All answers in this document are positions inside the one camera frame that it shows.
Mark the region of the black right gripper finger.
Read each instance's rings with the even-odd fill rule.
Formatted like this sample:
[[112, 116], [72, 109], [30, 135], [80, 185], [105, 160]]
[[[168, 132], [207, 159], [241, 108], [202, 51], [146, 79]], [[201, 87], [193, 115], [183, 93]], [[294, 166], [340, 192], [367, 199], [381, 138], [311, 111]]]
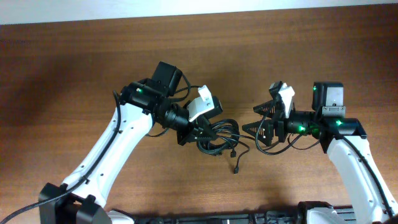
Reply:
[[269, 120], [244, 124], [242, 125], [242, 129], [244, 132], [250, 134], [254, 138], [257, 136], [257, 140], [266, 146], [270, 146], [272, 144], [272, 139], [274, 137], [274, 126]]
[[278, 102], [270, 100], [263, 104], [257, 105], [253, 108], [253, 111], [259, 115], [272, 118], [277, 110]]

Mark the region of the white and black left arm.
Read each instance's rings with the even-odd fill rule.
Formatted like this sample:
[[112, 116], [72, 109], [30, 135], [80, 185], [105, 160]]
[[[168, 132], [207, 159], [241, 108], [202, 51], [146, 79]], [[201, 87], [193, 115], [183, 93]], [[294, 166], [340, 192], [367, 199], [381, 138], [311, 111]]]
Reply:
[[116, 109], [108, 127], [81, 164], [60, 186], [46, 184], [39, 195], [41, 223], [134, 223], [131, 215], [104, 207], [123, 165], [158, 123], [177, 133], [177, 142], [211, 141], [210, 118], [222, 113], [219, 99], [207, 86], [179, 106], [174, 98], [184, 74], [159, 62], [153, 76], [125, 86], [115, 94]]

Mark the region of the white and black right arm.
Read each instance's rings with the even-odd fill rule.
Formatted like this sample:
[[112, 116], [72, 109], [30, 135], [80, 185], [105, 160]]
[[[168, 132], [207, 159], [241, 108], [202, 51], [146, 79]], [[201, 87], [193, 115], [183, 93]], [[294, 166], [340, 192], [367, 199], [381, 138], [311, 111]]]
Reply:
[[257, 150], [273, 156], [272, 148], [311, 135], [339, 172], [349, 194], [356, 223], [397, 223], [397, 200], [389, 191], [372, 157], [368, 135], [356, 118], [346, 118], [344, 86], [314, 82], [311, 111], [295, 109], [295, 92], [284, 82], [269, 87], [272, 99], [253, 111], [260, 121], [242, 126], [254, 138]]

